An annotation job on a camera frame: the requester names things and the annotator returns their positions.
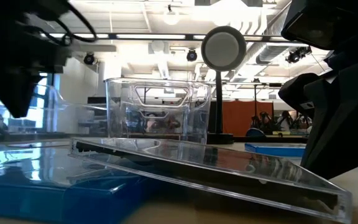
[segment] blue tray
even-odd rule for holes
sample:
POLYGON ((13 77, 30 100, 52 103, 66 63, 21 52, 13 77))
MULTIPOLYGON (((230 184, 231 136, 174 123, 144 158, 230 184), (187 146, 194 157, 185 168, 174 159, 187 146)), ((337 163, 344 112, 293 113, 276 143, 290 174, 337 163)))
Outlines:
POLYGON ((51 144, 62 142, 0 146, 0 216, 119 223, 160 186, 157 180, 68 157, 68 147, 45 147, 51 144))
POLYGON ((246 143, 246 151, 282 157, 302 157, 306 144, 246 143))

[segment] orange wall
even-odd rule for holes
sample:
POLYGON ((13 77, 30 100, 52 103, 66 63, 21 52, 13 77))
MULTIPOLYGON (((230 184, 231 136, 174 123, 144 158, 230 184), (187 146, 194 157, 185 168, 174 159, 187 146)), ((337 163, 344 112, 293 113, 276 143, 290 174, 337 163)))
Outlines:
MULTIPOLYGON (((257 114, 267 112, 272 116, 273 103, 257 102, 257 114)), ((223 102, 223 132, 243 137, 251 126, 255 115, 254 101, 223 102)))

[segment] security camera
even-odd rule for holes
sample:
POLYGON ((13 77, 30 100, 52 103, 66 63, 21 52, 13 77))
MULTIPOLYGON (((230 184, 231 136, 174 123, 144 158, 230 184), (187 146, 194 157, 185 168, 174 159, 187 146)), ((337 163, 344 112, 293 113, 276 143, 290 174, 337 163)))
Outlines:
POLYGON ((98 62, 98 60, 94 57, 93 52, 86 53, 86 56, 84 57, 84 63, 86 65, 94 65, 98 62))
POLYGON ((297 63, 299 60, 306 57, 306 55, 311 54, 311 47, 298 47, 296 50, 291 51, 288 57, 285 60, 288 63, 297 63))
POLYGON ((190 49, 189 52, 187 53, 187 61, 194 62, 195 60, 197 60, 196 50, 190 49))

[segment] round mirror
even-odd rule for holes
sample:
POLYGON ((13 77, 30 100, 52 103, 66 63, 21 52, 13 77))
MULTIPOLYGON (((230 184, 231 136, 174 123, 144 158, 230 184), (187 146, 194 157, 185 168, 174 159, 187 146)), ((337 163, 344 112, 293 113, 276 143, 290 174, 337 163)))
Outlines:
POLYGON ((246 40, 235 28, 217 27, 205 36, 201 54, 213 70, 226 72, 237 68, 246 56, 246 40))

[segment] wooden table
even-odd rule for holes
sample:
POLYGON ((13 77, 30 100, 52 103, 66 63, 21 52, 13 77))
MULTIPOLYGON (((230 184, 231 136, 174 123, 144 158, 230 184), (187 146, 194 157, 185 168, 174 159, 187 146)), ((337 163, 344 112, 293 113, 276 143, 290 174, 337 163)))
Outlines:
MULTIPOLYGON (((233 150, 244 150, 244 143, 221 146, 233 150)), ((353 223, 358 224, 358 168, 332 180, 335 184, 353 193, 353 223)), ((0 224, 35 224, 20 220, 0 218, 0 224)), ((334 223, 281 209, 270 208, 250 202, 243 202, 227 197, 200 193, 189 189, 188 197, 161 194, 150 199, 124 223, 334 223)))

